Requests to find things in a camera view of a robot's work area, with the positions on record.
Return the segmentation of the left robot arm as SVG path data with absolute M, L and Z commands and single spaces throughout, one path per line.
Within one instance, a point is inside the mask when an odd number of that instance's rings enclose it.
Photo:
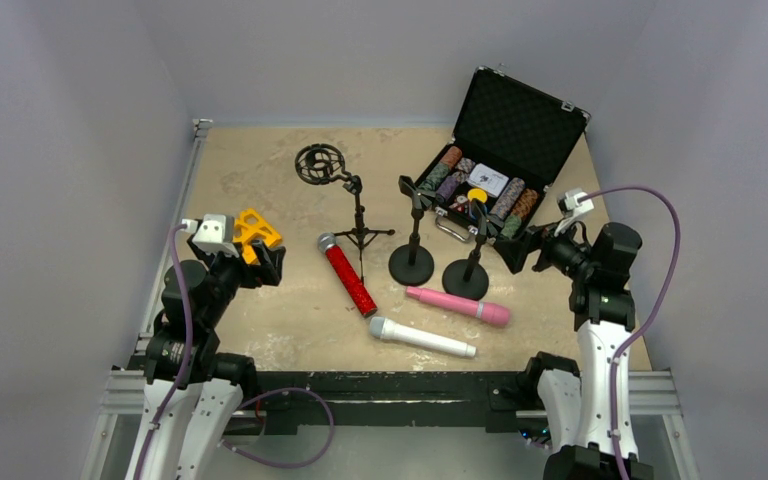
M 197 479 L 219 446 L 232 413 L 258 391 L 252 358 L 218 350 L 216 327 L 241 289 L 277 286 L 283 246 L 253 243 L 256 262 L 206 252 L 187 242 L 191 260 L 166 273 L 162 309 L 145 350 L 140 426 L 126 478 Z

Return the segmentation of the red glitter microphone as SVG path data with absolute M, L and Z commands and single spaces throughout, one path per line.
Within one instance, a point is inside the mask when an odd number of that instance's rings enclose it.
M 360 315 L 363 318 L 374 316 L 378 307 L 342 248 L 338 245 L 336 236 L 330 232 L 321 234 L 317 239 L 317 248 L 326 256 Z

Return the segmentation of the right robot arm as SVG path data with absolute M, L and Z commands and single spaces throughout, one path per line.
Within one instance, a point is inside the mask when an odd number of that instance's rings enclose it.
M 575 227 L 532 226 L 515 242 L 518 252 L 539 254 L 533 267 L 550 267 L 570 279 L 569 309 L 579 360 L 539 352 L 519 374 L 519 386 L 536 396 L 548 419 L 552 452 L 546 479 L 652 479 L 631 422 L 629 341 L 636 307 L 627 283 L 642 247 L 636 230 L 605 224 L 594 243 L 577 241 Z

